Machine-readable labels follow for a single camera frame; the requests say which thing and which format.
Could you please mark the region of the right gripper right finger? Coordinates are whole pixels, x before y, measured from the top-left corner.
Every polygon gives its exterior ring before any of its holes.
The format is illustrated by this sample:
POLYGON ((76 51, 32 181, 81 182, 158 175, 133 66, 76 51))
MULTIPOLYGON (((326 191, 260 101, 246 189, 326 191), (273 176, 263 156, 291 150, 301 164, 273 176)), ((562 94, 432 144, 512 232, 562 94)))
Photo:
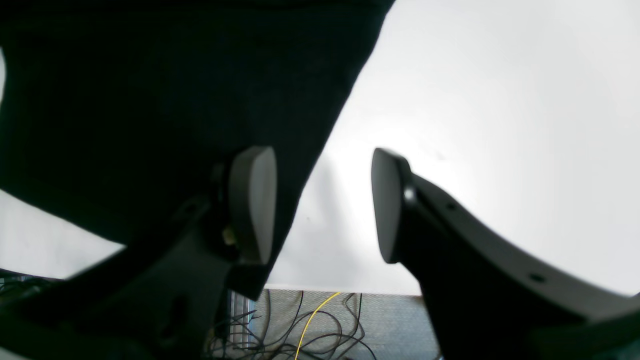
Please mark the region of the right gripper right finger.
POLYGON ((446 360, 637 360, 639 296, 503 239, 396 152, 374 150, 379 250, 416 278, 446 360))

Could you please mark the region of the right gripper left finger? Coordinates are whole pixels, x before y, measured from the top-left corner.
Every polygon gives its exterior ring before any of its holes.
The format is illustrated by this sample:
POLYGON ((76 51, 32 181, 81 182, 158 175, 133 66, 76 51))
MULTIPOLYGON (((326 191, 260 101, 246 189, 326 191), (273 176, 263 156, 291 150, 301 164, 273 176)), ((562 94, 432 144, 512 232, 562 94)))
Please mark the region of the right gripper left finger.
POLYGON ((1 306, 1 348, 27 360, 197 360, 236 265, 269 262, 277 158, 251 146, 167 223, 73 278, 1 306))

